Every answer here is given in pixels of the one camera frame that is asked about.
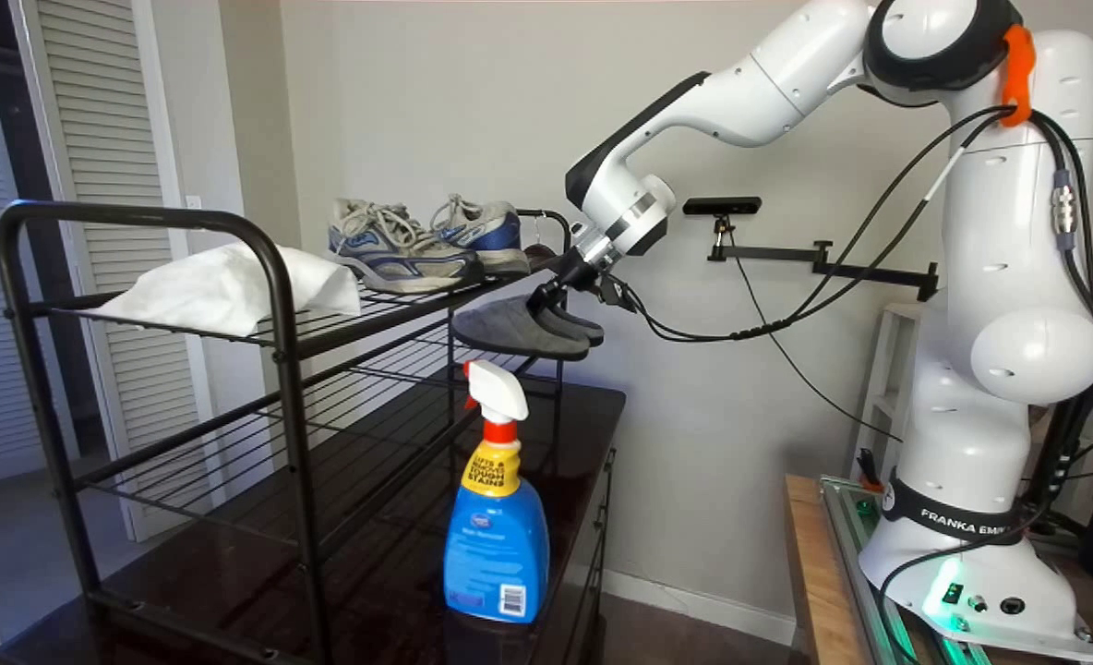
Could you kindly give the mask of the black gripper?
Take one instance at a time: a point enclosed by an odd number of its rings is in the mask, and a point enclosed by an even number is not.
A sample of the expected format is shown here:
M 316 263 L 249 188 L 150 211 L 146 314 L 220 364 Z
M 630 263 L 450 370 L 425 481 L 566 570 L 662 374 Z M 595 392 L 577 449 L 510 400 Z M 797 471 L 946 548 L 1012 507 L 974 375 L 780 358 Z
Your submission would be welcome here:
M 589 293 L 599 304 L 609 308 L 619 304 L 609 259 L 584 259 L 577 248 L 567 248 L 562 255 L 536 251 L 536 263 L 546 269 L 546 279 L 531 287 L 531 310 L 557 310 L 567 293 Z

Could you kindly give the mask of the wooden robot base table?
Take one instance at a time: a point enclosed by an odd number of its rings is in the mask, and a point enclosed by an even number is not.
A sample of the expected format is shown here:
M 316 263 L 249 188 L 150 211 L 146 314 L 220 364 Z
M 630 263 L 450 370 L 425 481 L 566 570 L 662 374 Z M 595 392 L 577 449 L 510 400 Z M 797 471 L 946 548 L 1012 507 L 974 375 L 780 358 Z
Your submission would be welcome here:
M 894 661 L 888 639 L 868 629 L 876 607 L 856 592 L 827 486 L 817 476 L 787 476 L 782 507 L 801 655 L 813 665 Z M 1058 556 L 1058 570 L 1093 629 L 1093 578 L 1070 556 Z

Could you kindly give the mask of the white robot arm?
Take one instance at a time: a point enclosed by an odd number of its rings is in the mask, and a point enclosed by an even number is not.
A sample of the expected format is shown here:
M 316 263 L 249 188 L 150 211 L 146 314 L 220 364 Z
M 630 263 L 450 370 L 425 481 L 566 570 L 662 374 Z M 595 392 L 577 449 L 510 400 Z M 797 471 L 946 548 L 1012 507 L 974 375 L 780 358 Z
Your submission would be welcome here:
M 940 293 L 916 316 L 904 444 L 860 571 L 950 639 L 1093 665 L 1075 592 L 1016 509 L 1025 412 L 1093 388 L 1089 263 L 1075 251 L 1093 156 L 1085 34 L 1028 28 L 1012 0 L 806 0 L 566 173 L 588 230 L 562 276 L 584 287 L 668 218 L 668 184 L 626 168 L 633 149 L 673 126 L 766 143 L 846 85 L 953 119 Z

